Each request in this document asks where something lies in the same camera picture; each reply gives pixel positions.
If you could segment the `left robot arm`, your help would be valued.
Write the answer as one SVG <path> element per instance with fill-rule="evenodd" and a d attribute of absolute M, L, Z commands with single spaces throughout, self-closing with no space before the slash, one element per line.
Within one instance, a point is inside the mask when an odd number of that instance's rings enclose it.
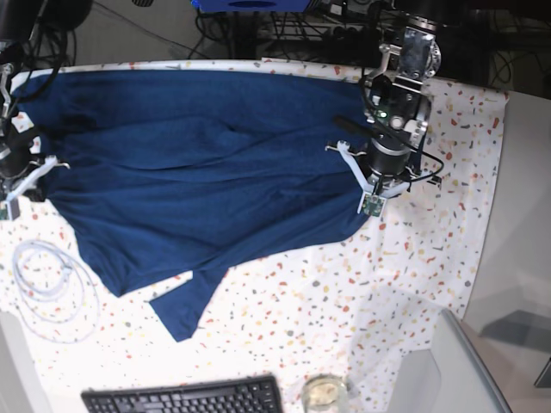
<path fill-rule="evenodd" d="M 389 200 L 415 183 L 441 186 L 444 168 L 441 159 L 424 151 L 432 105 L 424 84 L 442 61 L 436 30 L 451 24 L 456 12 L 444 1 L 394 1 L 392 7 L 407 23 L 397 40 L 380 44 L 379 67 L 365 71 L 358 82 L 365 123 L 341 115 L 333 120 L 366 142 L 359 150 L 345 140 L 326 146 L 350 168 L 362 191 L 357 211 L 369 217 L 380 216 Z"/>

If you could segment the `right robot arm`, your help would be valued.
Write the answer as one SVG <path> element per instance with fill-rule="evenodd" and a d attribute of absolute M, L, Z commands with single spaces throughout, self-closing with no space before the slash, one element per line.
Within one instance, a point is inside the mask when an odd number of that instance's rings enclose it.
<path fill-rule="evenodd" d="M 1 2 L 1 220 L 20 216 L 19 198 L 45 199 L 40 180 L 69 166 L 33 148 L 40 129 L 14 120 L 20 105 L 43 95 L 69 61 L 69 34 L 87 18 L 91 1 Z"/>

